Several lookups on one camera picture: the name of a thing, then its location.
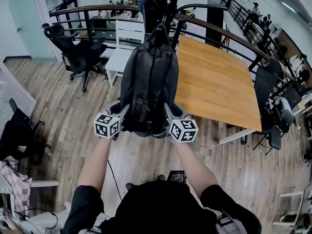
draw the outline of wooden floor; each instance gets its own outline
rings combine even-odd
[[[37,100],[33,120],[43,120],[40,136],[52,146],[51,155],[45,154],[42,164],[33,168],[35,179],[56,179],[60,186],[54,189],[32,191],[32,204],[56,212],[63,209],[64,201],[71,201],[78,175],[85,159],[92,153],[98,138],[93,134],[96,114],[115,101],[120,92],[120,78],[110,89],[99,74],[89,76],[88,91],[83,93],[82,77],[69,80],[69,73],[59,63],[36,63],[30,59],[8,59],[6,66],[22,86]],[[248,137],[247,145],[238,140],[219,145],[217,140],[239,131],[227,129],[221,122],[195,117],[199,133],[192,144],[201,160],[216,174],[221,187],[237,203],[254,212],[263,225],[264,234],[287,233],[283,227],[271,223],[284,213],[289,204],[280,193],[304,189],[310,179],[310,168],[300,160],[309,148],[303,118],[297,120],[282,139],[282,150],[258,147],[252,150],[260,136]],[[129,132],[121,133],[114,141],[109,156],[122,196],[125,184],[144,183],[159,174],[181,169],[179,160],[166,139],[141,138]],[[114,215],[120,203],[112,174],[107,170],[102,193],[104,210]]]

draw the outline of wooden tabletop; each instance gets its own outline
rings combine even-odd
[[[180,37],[175,102],[191,115],[261,131],[247,64],[211,45]]]

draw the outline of white chair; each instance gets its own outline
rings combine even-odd
[[[116,42],[117,47],[112,56],[105,65],[107,77],[111,88],[117,76],[122,76],[127,61],[135,49],[130,45],[120,45],[119,38],[136,39],[140,43],[144,42],[145,30],[144,24],[135,21],[119,21],[116,20]]]

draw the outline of checkered cloth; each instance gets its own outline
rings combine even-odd
[[[20,174],[6,162],[0,162],[0,169],[3,176],[12,186],[15,200],[15,211],[25,211],[29,207],[31,180],[27,175]]]

